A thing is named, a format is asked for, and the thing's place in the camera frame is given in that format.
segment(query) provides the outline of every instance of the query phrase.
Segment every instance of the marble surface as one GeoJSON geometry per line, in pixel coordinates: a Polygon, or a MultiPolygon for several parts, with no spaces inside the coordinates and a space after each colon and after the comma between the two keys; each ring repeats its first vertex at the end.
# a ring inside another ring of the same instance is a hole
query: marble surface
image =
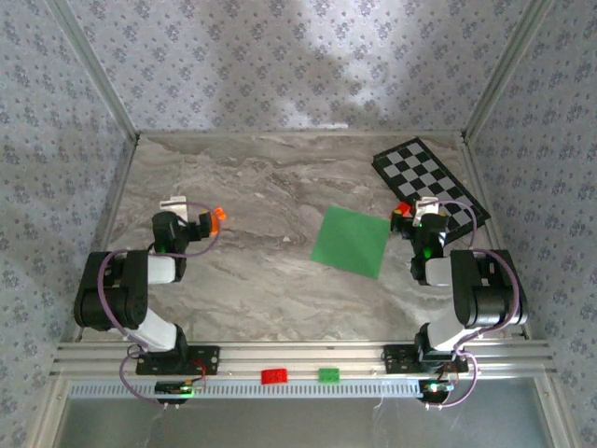
{"type": "MultiPolygon", "coordinates": [[[[389,216],[396,196],[370,163],[374,154],[408,139],[142,138],[110,248],[147,247],[159,201],[186,195],[221,206],[229,216],[216,247],[188,261],[181,283],[149,287],[150,306],[190,340],[410,340],[452,305],[449,288],[421,287],[412,279],[409,242],[390,237],[378,280],[310,261],[330,205],[389,216]]],[[[423,140],[466,185],[454,142],[423,140]]],[[[477,245],[483,239],[480,232],[477,245]]],[[[187,252],[203,247],[194,243],[187,252]]],[[[86,330],[83,339],[106,336],[86,330]]]]}

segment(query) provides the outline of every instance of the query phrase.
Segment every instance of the chessboard pattern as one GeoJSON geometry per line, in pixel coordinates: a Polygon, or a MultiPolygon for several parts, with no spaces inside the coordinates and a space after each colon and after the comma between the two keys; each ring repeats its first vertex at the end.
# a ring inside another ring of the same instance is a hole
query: chessboard pattern
{"type": "MultiPolygon", "coordinates": [[[[372,165],[402,202],[414,205],[423,196],[433,196],[440,201],[460,201],[470,205],[478,227],[490,218],[489,213],[419,138],[374,156],[372,165]]],[[[439,210],[450,216],[446,244],[473,231],[473,220],[465,208],[449,203],[441,205],[439,210]]]]}

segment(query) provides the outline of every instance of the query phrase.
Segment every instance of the green paper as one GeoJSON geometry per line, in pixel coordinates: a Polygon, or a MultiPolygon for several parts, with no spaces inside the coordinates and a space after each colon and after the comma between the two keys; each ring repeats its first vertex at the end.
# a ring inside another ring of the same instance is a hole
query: green paper
{"type": "Polygon", "coordinates": [[[349,273],[378,278],[389,234],[387,219],[329,207],[311,260],[349,273]]]}

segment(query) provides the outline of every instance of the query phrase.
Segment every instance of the wall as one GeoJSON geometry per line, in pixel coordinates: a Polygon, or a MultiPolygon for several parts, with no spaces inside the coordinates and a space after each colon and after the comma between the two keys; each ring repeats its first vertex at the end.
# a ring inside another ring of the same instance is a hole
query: wall
{"type": "Polygon", "coordinates": [[[140,130],[463,129],[527,0],[70,0],[140,130]]]}
{"type": "Polygon", "coordinates": [[[597,6],[556,2],[474,147],[588,446],[597,446],[597,6]]]}
{"type": "Polygon", "coordinates": [[[43,1],[3,1],[0,15],[0,446],[11,447],[132,146],[43,1]]]}

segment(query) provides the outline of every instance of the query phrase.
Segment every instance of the red block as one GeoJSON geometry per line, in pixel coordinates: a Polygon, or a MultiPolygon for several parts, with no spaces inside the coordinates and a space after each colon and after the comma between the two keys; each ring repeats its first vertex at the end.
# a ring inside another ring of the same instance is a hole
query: red block
{"type": "Polygon", "coordinates": [[[267,371],[261,371],[261,383],[263,385],[288,383],[288,371],[286,369],[269,369],[267,371]]]}
{"type": "Polygon", "coordinates": [[[410,205],[407,203],[400,203],[396,210],[400,210],[402,212],[402,216],[407,217],[410,213],[410,205]]]}

